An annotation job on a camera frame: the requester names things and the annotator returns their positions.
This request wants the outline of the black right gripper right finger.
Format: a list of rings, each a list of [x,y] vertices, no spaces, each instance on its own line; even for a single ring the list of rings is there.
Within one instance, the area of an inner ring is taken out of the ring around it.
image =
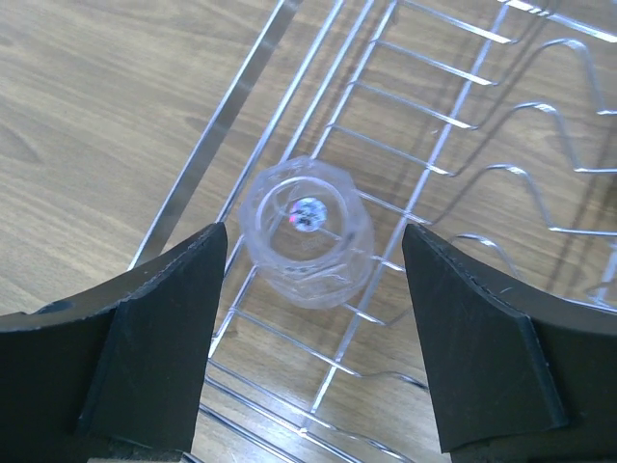
[[[455,462],[612,462],[616,316],[419,225],[402,239],[441,449]]]

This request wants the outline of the clear plastic cup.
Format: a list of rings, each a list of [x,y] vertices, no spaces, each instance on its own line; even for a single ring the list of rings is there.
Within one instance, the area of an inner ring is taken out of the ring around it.
[[[298,307],[341,305],[372,274],[372,219],[351,175],[332,164],[299,156],[263,170],[238,218],[257,274]]]

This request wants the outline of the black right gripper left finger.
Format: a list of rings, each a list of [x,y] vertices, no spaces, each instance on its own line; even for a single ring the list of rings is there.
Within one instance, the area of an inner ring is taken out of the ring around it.
[[[177,462],[191,450],[224,279],[221,223],[1,318],[5,462]]]

